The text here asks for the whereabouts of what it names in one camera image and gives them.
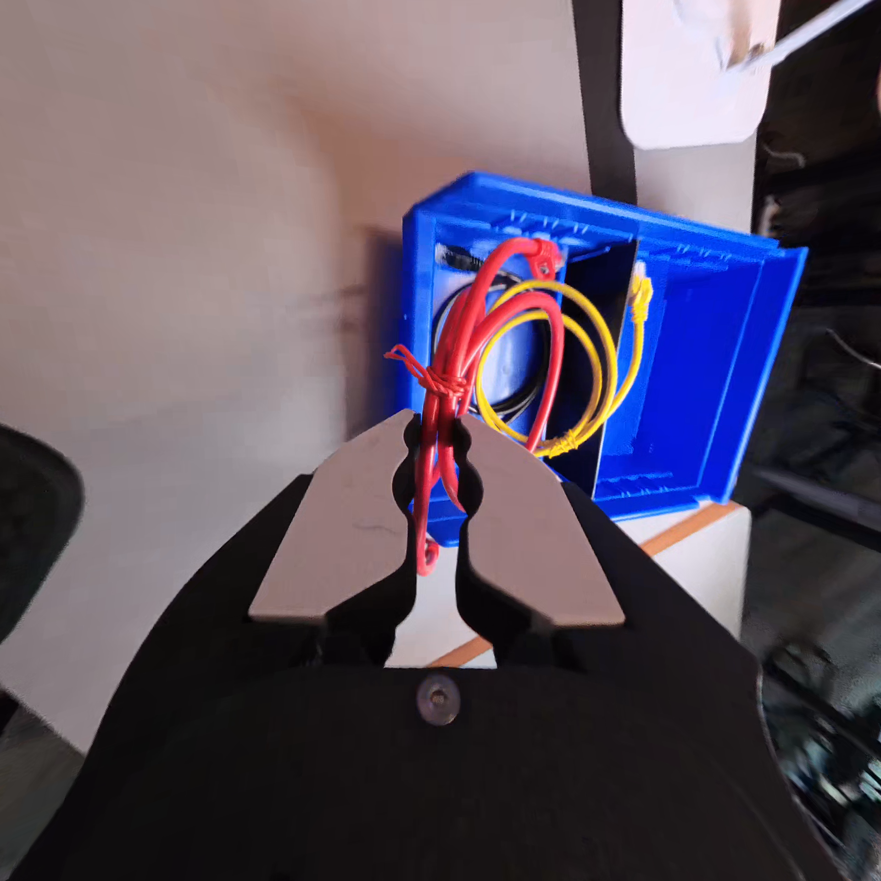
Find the blue plastic bin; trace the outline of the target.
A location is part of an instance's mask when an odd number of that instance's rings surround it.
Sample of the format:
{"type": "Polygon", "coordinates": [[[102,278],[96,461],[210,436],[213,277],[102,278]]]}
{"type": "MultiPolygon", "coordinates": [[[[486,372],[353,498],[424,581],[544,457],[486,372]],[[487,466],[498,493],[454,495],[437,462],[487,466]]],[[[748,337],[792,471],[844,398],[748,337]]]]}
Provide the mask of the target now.
{"type": "Polygon", "coordinates": [[[772,239],[593,195],[468,173],[402,220],[402,343],[423,365],[491,253],[551,241],[555,278],[611,332],[619,389],[635,352],[633,280],[647,278],[641,364],[598,431],[549,466],[612,520],[728,501],[807,258],[772,239]]]}

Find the black bin divider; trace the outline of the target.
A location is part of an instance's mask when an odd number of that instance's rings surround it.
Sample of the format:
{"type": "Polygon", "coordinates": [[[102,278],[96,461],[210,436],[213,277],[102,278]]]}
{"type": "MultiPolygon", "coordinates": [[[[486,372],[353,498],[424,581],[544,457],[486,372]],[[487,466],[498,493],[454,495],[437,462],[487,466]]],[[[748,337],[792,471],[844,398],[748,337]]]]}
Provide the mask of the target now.
{"type": "MultiPolygon", "coordinates": [[[[610,331],[614,347],[621,341],[625,327],[626,301],[637,252],[635,240],[610,244],[591,253],[572,256],[566,267],[565,282],[597,309],[610,331]]],[[[563,315],[579,325],[597,350],[602,370],[600,395],[603,396],[609,371],[599,331],[589,315],[567,295],[563,295],[561,303],[563,315]]],[[[589,354],[577,336],[567,330],[557,394],[547,425],[549,439],[566,435],[576,427],[588,408],[593,389],[594,373],[589,354]]],[[[593,498],[597,487],[604,432],[602,426],[577,449],[549,460],[559,476],[589,498],[593,498]]]]}

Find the black tape strip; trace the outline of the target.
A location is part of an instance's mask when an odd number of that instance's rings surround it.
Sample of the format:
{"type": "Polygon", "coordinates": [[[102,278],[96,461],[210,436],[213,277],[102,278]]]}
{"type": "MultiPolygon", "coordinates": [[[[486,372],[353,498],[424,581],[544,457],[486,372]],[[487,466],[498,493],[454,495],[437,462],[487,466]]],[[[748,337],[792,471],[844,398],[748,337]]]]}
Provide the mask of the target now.
{"type": "Polygon", "coordinates": [[[591,193],[637,203],[634,150],[620,114],[621,1],[573,1],[591,193]]]}

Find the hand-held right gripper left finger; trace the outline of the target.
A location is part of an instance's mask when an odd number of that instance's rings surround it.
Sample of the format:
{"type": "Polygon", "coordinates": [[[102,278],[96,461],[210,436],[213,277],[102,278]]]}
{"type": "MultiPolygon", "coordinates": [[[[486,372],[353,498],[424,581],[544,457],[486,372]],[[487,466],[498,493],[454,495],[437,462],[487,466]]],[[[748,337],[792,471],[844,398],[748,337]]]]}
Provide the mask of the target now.
{"type": "Polygon", "coordinates": [[[314,471],[252,600],[260,622],[323,623],[398,570],[408,527],[393,477],[409,453],[402,410],[339,447],[314,471]]]}

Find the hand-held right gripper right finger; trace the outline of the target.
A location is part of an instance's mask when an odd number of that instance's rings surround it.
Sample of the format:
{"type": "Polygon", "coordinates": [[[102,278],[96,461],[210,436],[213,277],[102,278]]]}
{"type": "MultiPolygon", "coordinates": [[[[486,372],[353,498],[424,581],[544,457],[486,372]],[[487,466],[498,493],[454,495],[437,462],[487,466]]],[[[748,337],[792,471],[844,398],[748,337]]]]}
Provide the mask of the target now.
{"type": "Polygon", "coordinates": [[[540,625],[621,626],[625,614],[560,479],[472,415],[457,428],[468,573],[540,625]]]}

